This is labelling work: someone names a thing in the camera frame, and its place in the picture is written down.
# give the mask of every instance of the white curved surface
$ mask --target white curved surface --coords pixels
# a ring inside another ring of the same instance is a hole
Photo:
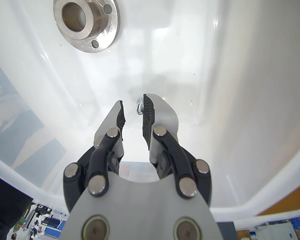
[[[19,175],[0,168],[2,178],[39,201],[60,199],[62,170],[117,100],[124,160],[147,162],[135,109],[154,93],[176,111],[180,144],[209,163],[218,221],[255,215],[300,185],[300,0],[117,3],[116,42],[89,54],[59,33],[53,0],[0,0],[0,93],[16,90],[0,103],[1,130],[27,111],[39,120],[23,146],[9,139],[21,146],[13,159],[0,144],[0,161]]]

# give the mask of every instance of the metal flange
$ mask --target metal flange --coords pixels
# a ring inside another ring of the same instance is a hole
[[[120,16],[115,0],[53,0],[53,14],[63,37],[81,51],[100,52],[117,37]]]

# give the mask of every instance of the box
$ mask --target box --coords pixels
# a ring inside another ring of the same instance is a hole
[[[243,238],[248,238],[251,240],[250,231],[249,230],[240,230],[237,231],[238,239],[241,240]]]

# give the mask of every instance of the white plastic edge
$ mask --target white plastic edge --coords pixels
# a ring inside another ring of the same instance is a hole
[[[37,203],[46,204],[68,213],[63,196],[51,195],[27,181],[0,160],[0,178],[18,190],[33,197]],[[300,151],[293,159],[246,204],[230,208],[211,208],[217,222],[253,217],[300,186]]]
[[[272,206],[299,186],[300,151],[269,183],[244,205],[230,208],[211,208],[210,210],[217,222],[227,222],[252,217]]]
[[[270,221],[282,221],[300,216],[300,209],[270,215],[254,216],[234,221],[236,230],[249,230]]]
[[[59,211],[62,211],[63,213],[68,213],[63,195],[53,195],[38,188],[27,179],[16,173],[12,168],[7,166],[1,160],[0,178],[19,191],[22,191],[26,195],[29,195],[31,198],[34,198],[35,203],[47,205],[48,207],[55,208]]]

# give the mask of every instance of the black rubber grip pad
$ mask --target black rubber grip pad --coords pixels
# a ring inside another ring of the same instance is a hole
[[[124,106],[122,104],[122,101],[120,101],[120,105],[121,105],[121,109],[120,109],[120,111],[118,113],[118,116],[117,116],[117,127],[120,129],[121,139],[123,141],[124,139],[122,138],[122,129],[125,125],[126,119],[125,119]]]
[[[155,109],[153,102],[147,95],[143,95],[143,125],[142,135],[150,149],[151,127],[155,122]]]

